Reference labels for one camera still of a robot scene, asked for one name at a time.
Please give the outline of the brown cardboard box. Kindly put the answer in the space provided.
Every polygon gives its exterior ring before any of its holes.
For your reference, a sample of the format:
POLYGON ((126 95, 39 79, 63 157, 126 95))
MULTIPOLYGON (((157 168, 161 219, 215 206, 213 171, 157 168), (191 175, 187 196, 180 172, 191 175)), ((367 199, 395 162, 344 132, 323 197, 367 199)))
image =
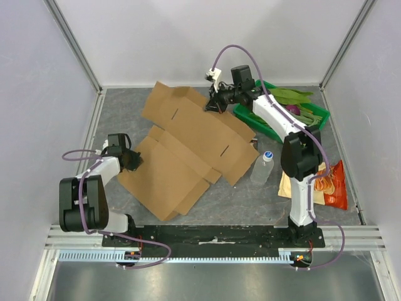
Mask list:
POLYGON ((135 149, 143 162, 117 179, 161 221, 186 215, 221 177, 235 185, 259 155, 244 122, 230 112, 206 112, 206 103, 192 87, 161 82, 145 102, 142 117, 153 126, 135 149))

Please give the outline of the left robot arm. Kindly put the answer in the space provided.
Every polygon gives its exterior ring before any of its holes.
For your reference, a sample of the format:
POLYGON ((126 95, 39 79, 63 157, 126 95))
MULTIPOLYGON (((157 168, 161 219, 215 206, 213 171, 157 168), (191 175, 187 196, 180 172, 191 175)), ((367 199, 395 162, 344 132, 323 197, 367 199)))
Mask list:
POLYGON ((69 157, 71 150, 62 155, 65 161, 92 161, 84 172, 67 177, 59 183, 59 224, 64 232, 93 234, 104 231, 116 233, 123 246, 137 241, 137 230, 132 228, 132 217, 114 213, 108 207, 105 186, 123 171, 136 171, 143 162, 141 153, 132 150, 128 134, 108 135, 102 150, 82 149, 87 156, 69 157))

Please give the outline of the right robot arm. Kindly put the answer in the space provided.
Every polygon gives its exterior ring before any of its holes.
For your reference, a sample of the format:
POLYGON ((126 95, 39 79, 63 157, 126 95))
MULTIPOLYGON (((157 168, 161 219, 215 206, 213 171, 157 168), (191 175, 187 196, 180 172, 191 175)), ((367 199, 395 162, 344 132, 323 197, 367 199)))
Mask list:
POLYGON ((212 83, 206 111, 223 113, 228 105, 241 104, 262 118, 283 142, 281 168, 291 181, 291 211, 288 227, 278 235, 296 247, 319 236, 313 210, 313 192, 322 154, 320 130, 308 127, 292 116, 275 99, 264 84, 256 85, 250 67, 241 65, 231 70, 233 83, 221 81, 221 70, 213 67, 206 73, 212 83))

